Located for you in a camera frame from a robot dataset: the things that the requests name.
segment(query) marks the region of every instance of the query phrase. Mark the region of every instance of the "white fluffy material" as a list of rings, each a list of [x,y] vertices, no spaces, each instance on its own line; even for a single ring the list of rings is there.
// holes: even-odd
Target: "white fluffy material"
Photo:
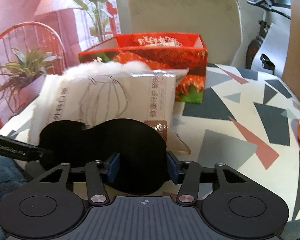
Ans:
[[[148,65],[141,61],[129,61],[126,64],[121,64],[114,61],[109,61],[107,63],[92,61],[68,68],[66,71],[64,71],[63,76],[73,78],[82,74],[111,75],[120,72],[138,74],[142,71],[149,70],[150,68]]]

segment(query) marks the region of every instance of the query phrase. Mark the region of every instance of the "red box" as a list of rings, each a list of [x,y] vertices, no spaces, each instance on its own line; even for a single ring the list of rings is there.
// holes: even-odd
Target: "red box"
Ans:
[[[201,103],[207,68],[207,48],[195,33],[135,33],[116,35],[78,54],[80,63],[98,57],[126,63],[138,60],[151,69],[186,69],[176,88],[176,101]]]

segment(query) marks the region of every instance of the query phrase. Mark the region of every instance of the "lamp shade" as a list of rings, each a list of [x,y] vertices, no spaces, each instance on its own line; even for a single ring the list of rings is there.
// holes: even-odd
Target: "lamp shade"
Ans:
[[[34,15],[80,7],[73,0],[41,0]]]

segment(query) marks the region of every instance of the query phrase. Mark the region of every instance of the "crosshair mark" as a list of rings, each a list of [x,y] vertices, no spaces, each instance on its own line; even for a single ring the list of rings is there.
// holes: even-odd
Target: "crosshair mark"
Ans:
[[[151,201],[149,201],[149,200],[147,200],[147,199],[143,199],[143,200],[141,200],[141,201],[139,201],[139,202],[141,202],[143,205],[145,205],[145,204],[148,204],[148,203],[151,202]]]

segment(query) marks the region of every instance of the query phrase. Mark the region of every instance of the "teal fabric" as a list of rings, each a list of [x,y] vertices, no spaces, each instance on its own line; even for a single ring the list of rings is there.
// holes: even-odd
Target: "teal fabric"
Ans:
[[[14,160],[0,156],[0,200],[30,179],[31,177],[22,171]],[[2,238],[3,233],[0,228],[0,239]]]

